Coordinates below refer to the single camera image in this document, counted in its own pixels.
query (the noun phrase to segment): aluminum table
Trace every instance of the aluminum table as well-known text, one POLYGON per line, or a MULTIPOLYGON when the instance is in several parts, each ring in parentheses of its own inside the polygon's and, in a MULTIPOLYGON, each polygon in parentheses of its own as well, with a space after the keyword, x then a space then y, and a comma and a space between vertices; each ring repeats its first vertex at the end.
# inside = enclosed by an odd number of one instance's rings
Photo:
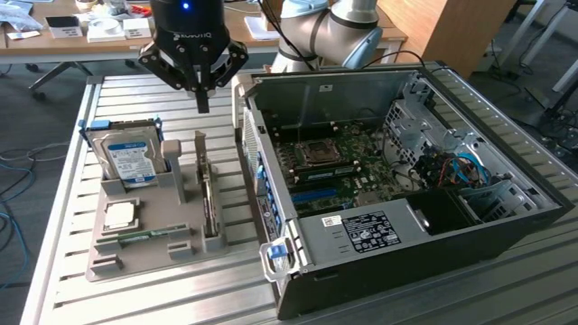
MULTIPOLYGON (((447 70, 435 75, 555 188, 578 202, 578 177, 447 70)), ((159 116, 194 163, 194 130, 207 134, 231 252, 212 260, 89 283, 84 277, 101 169, 77 132, 57 188, 21 324, 567 324, 578 320, 578 208, 505 254, 455 272, 308 314, 275 319, 231 127, 231 90, 211 113, 152 75, 89 79, 79 119, 159 116)), ((451 123, 459 117, 438 105, 451 123)))

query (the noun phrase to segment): hard drive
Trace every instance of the hard drive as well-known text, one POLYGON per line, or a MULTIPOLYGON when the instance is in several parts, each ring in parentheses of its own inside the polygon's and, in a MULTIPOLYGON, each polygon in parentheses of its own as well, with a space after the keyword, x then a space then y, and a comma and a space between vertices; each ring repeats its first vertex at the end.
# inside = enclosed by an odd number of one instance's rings
POLYGON ((125 188, 156 182, 167 172, 160 154, 160 121, 93 121, 84 130, 105 179, 120 179, 125 188))

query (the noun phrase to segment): chair leg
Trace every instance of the chair leg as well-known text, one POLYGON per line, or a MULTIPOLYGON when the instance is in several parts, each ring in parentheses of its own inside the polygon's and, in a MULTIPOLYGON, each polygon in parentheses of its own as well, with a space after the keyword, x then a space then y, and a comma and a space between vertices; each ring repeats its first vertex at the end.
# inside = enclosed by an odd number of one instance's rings
POLYGON ((92 72, 87 69, 87 67, 84 66, 84 64, 81 64, 80 62, 73 62, 73 65, 76 66, 76 68, 80 70, 80 71, 83 71, 83 73, 87 75, 87 76, 92 76, 93 74, 92 74, 92 72))
POLYGON ((48 83, 60 73, 63 73, 65 69, 71 68, 71 66, 71 62, 59 63, 59 65, 56 65, 56 67, 53 67, 52 70, 49 70, 48 73, 43 75, 39 80, 36 80, 36 82, 32 84, 32 86, 28 87, 28 89, 35 91, 37 88, 40 88, 41 85, 48 83))

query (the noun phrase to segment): paper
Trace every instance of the paper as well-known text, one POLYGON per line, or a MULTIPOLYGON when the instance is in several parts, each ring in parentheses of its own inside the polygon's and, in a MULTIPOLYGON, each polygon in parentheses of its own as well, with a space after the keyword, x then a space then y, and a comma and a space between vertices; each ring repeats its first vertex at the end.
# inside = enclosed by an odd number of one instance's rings
POLYGON ((28 37, 33 37, 40 35, 40 33, 35 30, 32 32, 9 32, 7 33, 9 39, 27 39, 28 37))
POLYGON ((263 22, 260 17, 244 17, 244 23, 247 25, 247 28, 250 30, 251 37, 258 40, 264 39, 278 39, 279 33, 272 31, 267 31, 263 28, 263 22))

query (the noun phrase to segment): blue cable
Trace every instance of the blue cable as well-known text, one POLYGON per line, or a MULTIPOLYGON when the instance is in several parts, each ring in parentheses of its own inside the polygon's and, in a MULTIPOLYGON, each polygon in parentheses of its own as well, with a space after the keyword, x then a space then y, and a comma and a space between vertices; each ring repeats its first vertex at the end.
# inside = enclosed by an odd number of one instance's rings
POLYGON ((16 168, 16 167, 7 166, 7 165, 4 165, 1 163, 0 163, 0 167, 5 168, 5 169, 9 169, 9 170, 13 170, 13 171, 25 171, 29 174, 29 180, 28 180, 27 186, 24 186, 24 188, 15 195, 12 195, 9 198, 5 198, 5 199, 0 200, 0 203, 5 203, 9 200, 12 200, 16 196, 19 196, 20 194, 23 194, 29 189, 29 187, 35 183, 35 173, 28 168, 16 168))
POLYGON ((7 286, 9 286, 23 275, 27 266, 28 266, 28 252, 27 252, 27 245, 24 244, 24 237, 21 235, 21 231, 20 231, 20 227, 19 224, 16 223, 16 221, 12 219, 12 217, 9 215, 7 215, 5 213, 0 212, 0 217, 5 218, 5 220, 8 222, 12 223, 13 228, 16 229, 16 233, 19 234, 19 240, 20 240, 20 245, 21 245, 21 251, 24 254, 24 264, 21 266, 20 271, 9 278, 9 280, 4 283, 3 286, 0 286, 0 290, 4 289, 7 286))

